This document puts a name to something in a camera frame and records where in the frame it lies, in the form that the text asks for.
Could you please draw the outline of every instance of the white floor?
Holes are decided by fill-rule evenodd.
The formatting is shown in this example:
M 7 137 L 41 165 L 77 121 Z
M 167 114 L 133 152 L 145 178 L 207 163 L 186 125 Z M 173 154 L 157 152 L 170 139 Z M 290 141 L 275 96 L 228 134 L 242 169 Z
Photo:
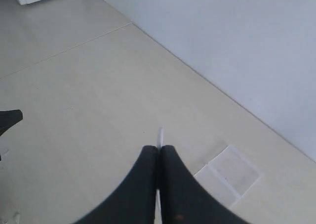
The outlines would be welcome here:
M 234 144 L 263 173 L 232 210 L 315 223 L 316 164 L 101 0 L 0 0 L 0 217 L 69 224 L 109 195 L 160 126 L 192 173 Z

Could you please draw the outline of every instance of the floor seam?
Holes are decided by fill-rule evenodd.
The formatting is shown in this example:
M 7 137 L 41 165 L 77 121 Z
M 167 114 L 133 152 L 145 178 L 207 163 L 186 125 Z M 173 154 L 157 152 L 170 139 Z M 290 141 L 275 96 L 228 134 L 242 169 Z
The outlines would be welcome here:
M 129 26 L 129 25 L 132 25 L 132 24 L 133 24 L 132 22 L 129 22 L 128 24 L 125 24 L 125 25 L 123 25 L 123 26 L 117 27 L 117 28 L 114 29 L 114 30 L 111 30 L 111 31 L 109 31 L 109 32 L 106 32 L 106 33 L 104 33 L 104 34 L 101 34 L 101 35 L 99 35 L 99 36 L 96 36 L 96 37 L 94 37 L 94 38 L 92 38 L 92 39 L 90 39 L 90 40 L 87 40 L 87 41 L 83 42 L 83 43 L 80 43 L 80 44 L 78 44 L 78 45 L 75 45 L 75 46 L 73 46 L 73 47 L 70 47 L 70 48 L 68 48 L 68 49 L 66 49 L 66 50 L 64 50 L 64 51 L 62 51 L 62 52 L 59 52 L 59 53 L 54 54 L 54 55 L 52 55 L 52 56 L 49 56 L 48 58 L 42 59 L 42 60 L 40 60 L 40 61 L 38 61 L 38 62 L 36 62 L 36 63 L 34 63 L 34 64 L 32 64 L 32 65 L 23 67 L 23 68 L 21 68 L 21 69 L 15 71 L 15 72 L 12 72 L 12 73 L 10 73 L 10 74 L 7 74 L 7 75 L 1 77 L 0 80 L 3 79 L 3 78 L 5 78 L 5 77 L 7 77 L 7 76 L 10 76 L 10 75 L 12 75 L 12 74 L 14 74 L 14 73 L 17 73 L 17 72 L 19 72 L 19 71 L 22 71 L 22 70 L 24 70 L 24 69 L 26 69 L 26 68 L 32 67 L 32 66 L 34 66 L 34 65 L 37 65 L 37 64 L 39 64 L 39 63 L 41 63 L 41 62 L 43 62 L 43 61 L 46 61 L 46 60 L 48 60 L 48 59 L 50 59 L 50 58 L 52 58 L 52 57 L 55 57 L 55 56 L 60 55 L 60 54 L 62 54 L 62 53 L 65 53 L 65 52 L 67 52 L 68 50 L 71 50 L 71 49 L 74 49 L 74 48 L 76 48 L 76 47 L 79 47 L 79 46 L 81 46 L 81 45 L 83 45 L 83 44 L 85 44 L 85 43 L 88 43 L 88 42 L 90 42 L 90 41 L 96 40 L 96 39 L 98 39 L 98 38 L 100 38 L 100 37 L 103 37 L 103 36 L 105 36 L 105 35 L 108 35 L 108 34 L 110 34 L 110 33 L 113 33 L 114 31 L 120 30 L 120 29 L 122 29 L 122 28 L 124 28 L 124 27 L 126 27 L 126 26 Z

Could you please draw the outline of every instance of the tile floor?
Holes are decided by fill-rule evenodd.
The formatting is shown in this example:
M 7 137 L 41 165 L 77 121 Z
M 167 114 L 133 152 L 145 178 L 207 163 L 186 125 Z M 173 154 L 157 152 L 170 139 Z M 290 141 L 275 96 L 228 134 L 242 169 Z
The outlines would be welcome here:
M 160 126 L 192 173 L 236 148 L 263 173 L 232 210 L 315 223 L 316 164 L 101 0 L 0 0 L 0 217 L 68 224 L 120 183 Z

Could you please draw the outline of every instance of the white wall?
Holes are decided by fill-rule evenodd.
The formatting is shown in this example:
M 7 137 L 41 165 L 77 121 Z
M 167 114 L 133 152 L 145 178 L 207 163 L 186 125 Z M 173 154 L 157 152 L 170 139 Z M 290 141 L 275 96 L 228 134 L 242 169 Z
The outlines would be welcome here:
M 316 160 L 316 0 L 105 0 Z

